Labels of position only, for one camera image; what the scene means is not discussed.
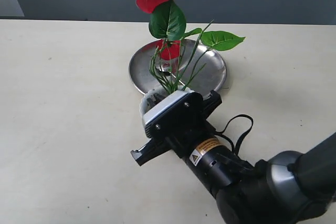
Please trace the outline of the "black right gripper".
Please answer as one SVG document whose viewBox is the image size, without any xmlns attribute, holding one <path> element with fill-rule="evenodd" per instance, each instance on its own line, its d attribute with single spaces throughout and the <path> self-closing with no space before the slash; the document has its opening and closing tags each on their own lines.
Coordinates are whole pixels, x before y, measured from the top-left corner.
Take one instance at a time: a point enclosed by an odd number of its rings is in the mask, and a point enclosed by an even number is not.
<svg viewBox="0 0 336 224">
<path fill-rule="evenodd" d="M 207 118 L 222 104 L 219 93 L 211 90 L 202 103 L 204 121 L 186 131 L 172 132 L 164 140 L 149 140 L 131 155 L 139 166 L 171 149 L 189 167 L 208 190 L 221 190 L 252 176 L 252 165 L 239 157 L 241 144 L 251 129 L 244 131 L 234 143 L 217 131 Z"/>
</svg>

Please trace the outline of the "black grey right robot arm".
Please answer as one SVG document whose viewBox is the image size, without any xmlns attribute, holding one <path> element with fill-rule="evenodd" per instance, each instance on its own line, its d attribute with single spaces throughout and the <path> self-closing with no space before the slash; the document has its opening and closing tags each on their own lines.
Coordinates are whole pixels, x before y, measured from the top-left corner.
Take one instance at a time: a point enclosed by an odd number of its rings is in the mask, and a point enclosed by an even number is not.
<svg viewBox="0 0 336 224">
<path fill-rule="evenodd" d="M 284 151 L 252 165 L 238 155 L 246 134 L 225 146 L 224 133 L 208 122 L 221 103 L 216 91 L 150 91 L 140 103 L 148 142 L 132 157 L 143 165 L 173 151 L 226 223 L 298 223 L 326 213 L 335 202 L 335 135 L 306 153 Z"/>
</svg>

